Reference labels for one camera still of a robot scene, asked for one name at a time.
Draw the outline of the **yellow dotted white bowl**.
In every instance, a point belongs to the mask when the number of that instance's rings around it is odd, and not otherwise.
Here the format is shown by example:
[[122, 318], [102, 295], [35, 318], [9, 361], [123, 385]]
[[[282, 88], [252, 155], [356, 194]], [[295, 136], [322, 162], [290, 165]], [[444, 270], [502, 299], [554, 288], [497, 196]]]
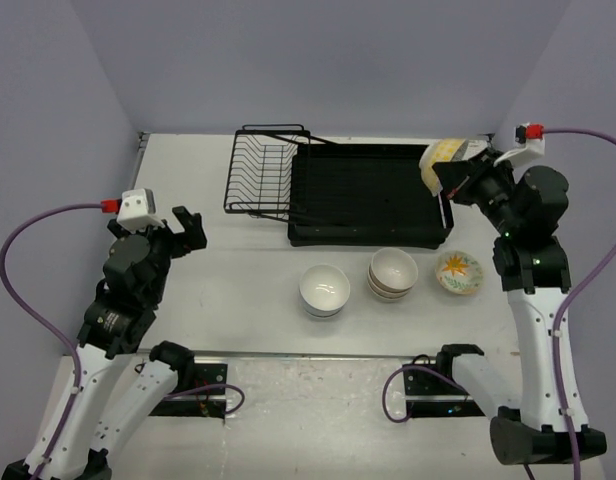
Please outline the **yellow dotted white bowl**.
[[442, 185], [433, 166], [468, 160], [483, 152], [489, 143], [486, 140], [465, 138], [444, 138], [427, 146], [419, 160], [421, 179], [432, 196], [442, 191]]

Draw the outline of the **floral orange green bowl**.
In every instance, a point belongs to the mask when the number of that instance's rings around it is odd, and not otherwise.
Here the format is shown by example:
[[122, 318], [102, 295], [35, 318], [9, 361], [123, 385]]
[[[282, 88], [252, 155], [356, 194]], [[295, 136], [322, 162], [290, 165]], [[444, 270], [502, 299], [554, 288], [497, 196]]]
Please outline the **floral orange green bowl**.
[[484, 271], [472, 255], [451, 250], [438, 256], [435, 278], [442, 288], [452, 294], [473, 295], [484, 283]]

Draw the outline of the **beige bowl back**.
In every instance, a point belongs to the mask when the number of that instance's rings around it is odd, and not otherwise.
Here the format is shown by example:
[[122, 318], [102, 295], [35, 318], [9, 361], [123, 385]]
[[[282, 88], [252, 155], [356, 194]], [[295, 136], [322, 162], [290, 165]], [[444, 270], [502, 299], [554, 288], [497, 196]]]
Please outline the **beige bowl back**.
[[373, 254], [369, 273], [376, 285], [391, 292], [410, 290], [419, 277], [418, 265], [413, 257], [392, 247], [382, 248]]

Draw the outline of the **beige bowl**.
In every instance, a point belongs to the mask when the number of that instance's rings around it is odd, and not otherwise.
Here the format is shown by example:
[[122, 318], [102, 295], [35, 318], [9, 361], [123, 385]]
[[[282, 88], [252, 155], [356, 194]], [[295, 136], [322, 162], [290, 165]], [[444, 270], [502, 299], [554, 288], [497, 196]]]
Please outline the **beige bowl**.
[[402, 301], [402, 300], [404, 300], [405, 298], [407, 298], [407, 296], [408, 296], [408, 294], [409, 294], [409, 292], [406, 292], [406, 293], [405, 293], [405, 294], [403, 294], [403, 295], [386, 296], [385, 294], [386, 294], [386, 293], [389, 293], [389, 292], [383, 292], [383, 293], [382, 293], [382, 292], [375, 291], [375, 290], [373, 290], [373, 289], [370, 289], [370, 292], [372, 293], [372, 295], [373, 295], [375, 298], [377, 298], [377, 299], [378, 299], [378, 301], [381, 301], [381, 302], [384, 302], [384, 303], [395, 303], [395, 302]]
[[386, 299], [386, 300], [397, 300], [407, 296], [415, 286], [415, 284], [410, 285], [406, 289], [398, 289], [398, 290], [389, 290], [384, 285], [380, 284], [380, 282], [373, 276], [372, 272], [369, 271], [367, 274], [367, 283], [371, 291], [377, 296]]
[[373, 254], [369, 273], [376, 285], [391, 292], [410, 290], [419, 277], [418, 265], [413, 257], [392, 247], [382, 248]]

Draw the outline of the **beige bowl front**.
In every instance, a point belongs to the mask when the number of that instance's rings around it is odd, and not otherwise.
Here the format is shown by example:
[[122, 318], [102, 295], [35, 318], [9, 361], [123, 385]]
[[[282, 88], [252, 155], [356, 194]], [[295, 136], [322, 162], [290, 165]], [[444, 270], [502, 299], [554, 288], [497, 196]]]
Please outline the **beige bowl front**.
[[407, 298], [407, 296], [408, 296], [408, 294], [409, 294], [409, 292], [406, 292], [406, 293], [405, 293], [405, 294], [403, 294], [403, 295], [386, 296], [385, 294], [386, 294], [386, 293], [389, 293], [389, 292], [383, 292], [383, 293], [382, 293], [382, 292], [375, 291], [375, 290], [373, 290], [373, 289], [370, 289], [370, 292], [372, 293], [372, 295], [373, 295], [375, 298], [377, 298], [377, 299], [378, 299], [378, 301], [381, 301], [381, 302], [384, 302], [384, 303], [395, 303], [395, 302], [402, 301], [402, 300], [404, 300], [405, 298]]

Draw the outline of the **light blue bowl back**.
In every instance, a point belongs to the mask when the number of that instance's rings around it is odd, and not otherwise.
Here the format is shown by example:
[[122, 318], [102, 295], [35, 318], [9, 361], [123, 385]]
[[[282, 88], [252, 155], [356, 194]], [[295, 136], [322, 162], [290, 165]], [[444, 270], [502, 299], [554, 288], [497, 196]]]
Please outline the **light blue bowl back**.
[[336, 266], [319, 264], [307, 269], [299, 282], [301, 297], [347, 297], [351, 286], [348, 277]]

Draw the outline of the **light blue bowl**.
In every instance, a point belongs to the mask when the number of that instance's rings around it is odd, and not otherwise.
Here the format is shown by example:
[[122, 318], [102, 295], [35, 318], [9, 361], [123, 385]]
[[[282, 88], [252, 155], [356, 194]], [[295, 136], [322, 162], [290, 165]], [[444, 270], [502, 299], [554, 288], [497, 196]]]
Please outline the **light blue bowl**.
[[339, 314], [339, 311], [307, 311], [306, 314], [309, 315], [311, 318], [316, 319], [317, 321], [327, 321], [333, 317], [336, 317]]
[[347, 297], [301, 297], [304, 310], [307, 311], [341, 311], [348, 301]]
[[347, 297], [351, 286], [348, 277], [336, 266], [319, 264], [307, 269], [299, 282], [301, 297]]

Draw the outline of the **light blue bowl front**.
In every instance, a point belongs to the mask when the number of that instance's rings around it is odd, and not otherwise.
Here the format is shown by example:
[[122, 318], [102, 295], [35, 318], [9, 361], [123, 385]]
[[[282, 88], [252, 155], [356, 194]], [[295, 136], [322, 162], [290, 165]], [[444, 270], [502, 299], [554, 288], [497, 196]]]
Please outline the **light blue bowl front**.
[[307, 311], [306, 314], [309, 315], [311, 318], [316, 319], [317, 321], [327, 321], [333, 317], [336, 317], [339, 314], [339, 311]]

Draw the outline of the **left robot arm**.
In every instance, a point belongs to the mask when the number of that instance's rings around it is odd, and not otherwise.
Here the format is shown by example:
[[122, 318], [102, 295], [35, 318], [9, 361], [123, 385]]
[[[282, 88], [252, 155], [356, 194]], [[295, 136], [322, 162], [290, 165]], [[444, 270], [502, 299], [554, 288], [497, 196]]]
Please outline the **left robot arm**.
[[189, 390], [196, 379], [190, 350], [164, 341], [153, 348], [140, 379], [108, 409], [120, 376], [156, 319], [173, 260], [207, 246], [202, 217], [173, 208], [182, 231], [175, 233], [151, 207], [127, 201], [98, 204], [113, 214], [107, 228], [115, 241], [102, 267], [95, 298], [84, 314], [76, 341], [70, 341], [14, 290], [6, 256], [0, 277], [9, 295], [70, 350], [72, 372], [46, 429], [32, 451], [6, 466], [5, 479], [109, 479], [111, 463], [138, 426], [171, 392]]

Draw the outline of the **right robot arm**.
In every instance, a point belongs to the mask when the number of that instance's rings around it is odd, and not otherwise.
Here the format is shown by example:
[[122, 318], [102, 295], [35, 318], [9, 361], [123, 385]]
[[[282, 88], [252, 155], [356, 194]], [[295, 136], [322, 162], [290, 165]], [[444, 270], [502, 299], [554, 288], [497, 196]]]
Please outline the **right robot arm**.
[[474, 345], [445, 345], [434, 368], [444, 392], [463, 389], [490, 421], [492, 450], [503, 465], [570, 464], [604, 454], [574, 374], [565, 304], [572, 293], [567, 255], [555, 232], [569, 184], [547, 166], [519, 179], [507, 160], [487, 156], [434, 165], [444, 195], [479, 208], [498, 232], [493, 263], [512, 311], [522, 370], [515, 394]]

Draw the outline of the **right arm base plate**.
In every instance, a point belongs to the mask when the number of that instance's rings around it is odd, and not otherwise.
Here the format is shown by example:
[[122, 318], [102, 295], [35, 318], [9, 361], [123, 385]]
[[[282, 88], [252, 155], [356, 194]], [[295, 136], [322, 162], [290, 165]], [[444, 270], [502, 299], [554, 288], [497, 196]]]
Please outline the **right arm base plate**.
[[411, 369], [402, 378], [408, 419], [484, 417], [470, 396], [435, 375]]

